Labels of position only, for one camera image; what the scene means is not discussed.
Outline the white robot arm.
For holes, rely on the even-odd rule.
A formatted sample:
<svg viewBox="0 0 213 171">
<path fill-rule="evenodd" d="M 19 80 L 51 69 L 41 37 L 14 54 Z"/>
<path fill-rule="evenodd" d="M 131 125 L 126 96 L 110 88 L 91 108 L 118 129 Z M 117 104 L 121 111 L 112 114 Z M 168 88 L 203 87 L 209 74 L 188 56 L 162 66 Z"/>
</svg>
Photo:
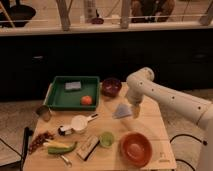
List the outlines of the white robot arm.
<svg viewBox="0 0 213 171">
<path fill-rule="evenodd" d="M 205 131 L 196 171 L 213 171 L 213 102 L 176 91 L 153 82 L 154 72 L 149 67 L 131 73 L 126 78 L 129 87 L 126 98 L 138 106 L 143 96 L 167 105 Z"/>
</svg>

